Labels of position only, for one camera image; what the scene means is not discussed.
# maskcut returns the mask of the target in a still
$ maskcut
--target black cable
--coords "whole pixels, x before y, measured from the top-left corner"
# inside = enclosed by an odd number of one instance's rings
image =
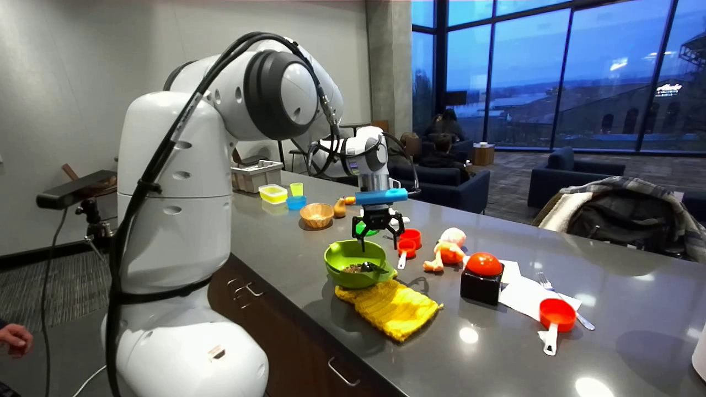
[[[316,84],[316,92],[319,99],[319,105],[325,110],[325,117],[330,125],[330,137],[338,133],[338,125],[333,121],[333,112],[326,104],[326,94],[319,86],[319,80],[314,72],[314,66],[309,64],[309,59],[303,54],[303,51],[298,48],[298,43],[285,39],[283,35],[272,35],[272,32],[247,32],[242,37],[238,37],[216,62],[215,66],[206,72],[206,77],[199,82],[199,86],[194,87],[192,96],[185,102],[185,105],[181,107],[181,112],[177,115],[175,124],[170,125],[170,130],[166,133],[164,140],[158,144],[158,148],[155,149],[147,168],[144,169],[132,198],[126,206],[124,220],[117,227],[117,234],[113,238],[113,246],[111,246],[111,294],[108,294],[108,318],[106,318],[106,373],[108,373],[108,384],[114,397],[120,397],[120,384],[117,384],[117,334],[120,334],[120,316],[122,316],[122,298],[124,298],[124,287],[122,287],[122,260],[124,260],[124,250],[126,250],[126,243],[130,236],[130,230],[137,220],[137,214],[144,204],[144,200],[147,198],[151,191],[158,191],[158,184],[155,184],[160,168],[166,166],[166,161],[170,159],[187,118],[192,117],[192,112],[197,110],[197,105],[201,104],[202,94],[208,92],[209,84],[221,75],[221,70],[232,64],[237,58],[240,58],[252,43],[262,41],[262,39],[273,39],[285,43],[294,54],[298,54],[305,64],[305,69],[311,72],[314,84]]]
[[[57,246],[57,238],[65,227],[67,214],[68,214],[68,206],[65,206],[57,231],[50,238],[49,258],[45,263],[42,298],[39,298],[42,339],[45,339],[45,348],[47,348],[47,355],[45,355],[45,397],[49,397],[49,389],[50,389],[50,346],[49,346],[49,332],[47,332],[47,287],[49,287],[49,270],[50,270],[50,263],[52,263],[52,248]]]

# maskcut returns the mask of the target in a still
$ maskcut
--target green bowl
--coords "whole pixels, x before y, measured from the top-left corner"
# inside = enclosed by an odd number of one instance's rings
[[[397,270],[386,263],[386,253],[374,243],[338,241],[325,250],[326,268],[342,288],[369,288],[379,279],[391,279]],[[367,270],[346,270],[350,265],[365,265]]]

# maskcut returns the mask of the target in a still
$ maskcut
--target orange object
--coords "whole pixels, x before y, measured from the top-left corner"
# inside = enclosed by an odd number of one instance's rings
[[[458,244],[452,243],[440,243],[436,246],[443,266],[458,266],[464,263],[464,250],[458,248]]]
[[[502,263],[489,250],[475,250],[465,260],[465,270],[476,274],[480,278],[497,278],[502,274]]]
[[[299,224],[305,230],[326,230],[333,222],[333,206],[326,203],[309,203],[299,209]]]
[[[576,324],[576,310],[566,300],[547,298],[539,305],[539,319],[547,328],[555,324],[558,332],[572,332]]]

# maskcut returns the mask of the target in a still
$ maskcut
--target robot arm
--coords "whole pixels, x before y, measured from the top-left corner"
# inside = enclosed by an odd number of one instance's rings
[[[106,371],[113,395],[262,395],[267,355],[209,308],[209,276],[232,250],[230,139],[316,137],[326,156],[372,174],[358,203],[386,227],[386,146],[379,133],[342,139],[342,94],[291,39],[242,35],[219,58],[185,64],[167,91],[127,107],[117,171],[120,227],[111,246]]]
[[[215,80],[208,99],[232,139],[294,139],[296,146],[309,146],[309,149],[299,148],[309,152],[309,174],[358,176],[361,215],[352,217],[352,236],[365,241],[365,230],[386,230],[395,214],[391,217],[383,214],[391,212],[391,203],[405,198],[405,190],[389,176],[389,146],[379,127],[369,125],[355,137],[342,137],[339,87],[305,48],[303,54],[309,62],[281,41],[258,41]],[[192,92],[216,59],[185,64],[172,75],[170,91]],[[329,124],[329,137],[323,137],[325,125],[317,118]]]

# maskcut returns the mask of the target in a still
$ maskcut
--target measuring cup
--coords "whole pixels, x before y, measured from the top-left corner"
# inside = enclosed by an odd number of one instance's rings
[[[547,328],[539,330],[544,353],[555,355],[555,337],[573,330],[576,308],[566,300],[547,298],[539,305],[539,319]]]
[[[403,268],[405,260],[414,258],[420,246],[422,246],[422,231],[420,230],[403,230],[397,236],[397,253],[399,253],[397,268]]]

